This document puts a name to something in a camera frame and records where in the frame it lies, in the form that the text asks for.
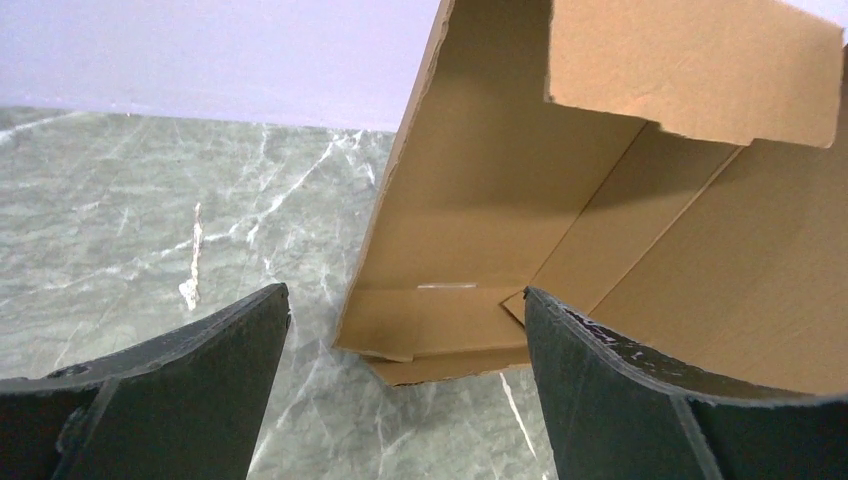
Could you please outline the brown cardboard box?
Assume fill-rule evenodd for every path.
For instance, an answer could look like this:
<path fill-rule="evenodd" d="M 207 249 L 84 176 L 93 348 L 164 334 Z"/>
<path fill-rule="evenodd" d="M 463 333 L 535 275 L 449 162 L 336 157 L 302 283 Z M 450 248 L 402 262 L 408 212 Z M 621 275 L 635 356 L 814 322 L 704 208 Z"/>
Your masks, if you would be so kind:
<path fill-rule="evenodd" d="M 847 388 L 843 28 L 784 1 L 444 1 L 334 344 L 524 366 L 524 289 L 700 368 Z"/>

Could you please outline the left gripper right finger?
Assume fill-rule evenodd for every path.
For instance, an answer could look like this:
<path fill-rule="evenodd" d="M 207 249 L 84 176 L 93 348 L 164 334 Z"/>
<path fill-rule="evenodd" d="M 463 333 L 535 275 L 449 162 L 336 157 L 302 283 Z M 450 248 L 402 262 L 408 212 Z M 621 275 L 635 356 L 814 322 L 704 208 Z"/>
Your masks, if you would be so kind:
<path fill-rule="evenodd" d="M 525 330 L 562 479 L 843 479 L 847 398 L 667 356 L 529 287 Z"/>

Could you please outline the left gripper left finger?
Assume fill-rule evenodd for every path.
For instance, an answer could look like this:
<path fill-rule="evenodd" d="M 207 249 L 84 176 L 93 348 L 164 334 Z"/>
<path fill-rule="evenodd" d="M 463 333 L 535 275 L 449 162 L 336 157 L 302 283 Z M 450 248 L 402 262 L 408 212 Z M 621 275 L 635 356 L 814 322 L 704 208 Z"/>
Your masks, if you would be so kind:
<path fill-rule="evenodd" d="M 275 283 L 188 325 L 1 383 L 5 479 L 243 479 L 288 329 Z"/>

